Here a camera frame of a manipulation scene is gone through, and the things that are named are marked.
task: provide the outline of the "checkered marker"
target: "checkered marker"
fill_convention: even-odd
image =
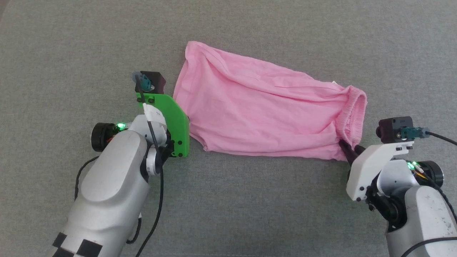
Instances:
[[[84,239],[78,251],[76,253],[73,253],[71,251],[68,251],[66,249],[61,248],[63,242],[67,238],[67,235],[64,233],[59,233],[57,235],[57,238],[54,240],[53,247],[48,252],[47,256],[52,256],[52,257],[98,257],[100,254],[102,246],[91,242],[89,240]]]

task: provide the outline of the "black square marker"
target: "black square marker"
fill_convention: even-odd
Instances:
[[[74,253],[62,248],[58,248],[57,251],[54,253],[53,257],[74,257]]]
[[[101,251],[101,245],[84,239],[76,254],[84,257],[98,257]]]
[[[67,235],[59,232],[59,234],[56,237],[56,240],[54,240],[53,247],[60,248],[65,238],[67,238]]]

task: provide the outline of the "teal connector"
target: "teal connector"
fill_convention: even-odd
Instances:
[[[401,128],[397,137],[400,139],[428,138],[430,135],[426,134],[426,131],[430,130],[422,127]]]

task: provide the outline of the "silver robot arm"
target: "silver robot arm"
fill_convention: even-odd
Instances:
[[[158,120],[152,125],[163,146],[166,124]],[[112,138],[82,181],[67,224],[46,257],[120,256],[149,193],[149,176],[156,175],[151,138],[145,115]]]
[[[407,154],[414,141],[402,139],[397,132],[393,135],[391,139],[378,135],[385,144],[366,149],[356,146],[354,151],[340,142],[351,164],[346,192],[353,201],[367,203],[371,211],[377,209],[388,222],[386,238],[391,257],[456,256],[457,224],[440,193],[441,168],[432,161],[394,157]]]

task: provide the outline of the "cable connector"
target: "cable connector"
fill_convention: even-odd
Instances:
[[[135,72],[132,73],[132,80],[135,83],[138,83],[137,76],[140,79],[139,83],[140,83],[141,89],[144,92],[149,92],[149,91],[152,91],[152,90],[155,89],[155,87],[152,84],[151,80],[148,79],[148,77],[145,74],[142,74],[140,71],[135,71]]]
[[[422,128],[422,127],[401,128],[400,132],[397,133],[397,137],[399,139],[403,139],[403,140],[430,137],[430,135],[427,134],[426,132],[430,132],[429,128]]]
[[[411,164],[414,166],[414,168],[416,168],[418,172],[420,172],[421,174],[424,173],[424,170],[415,161],[413,161]]]

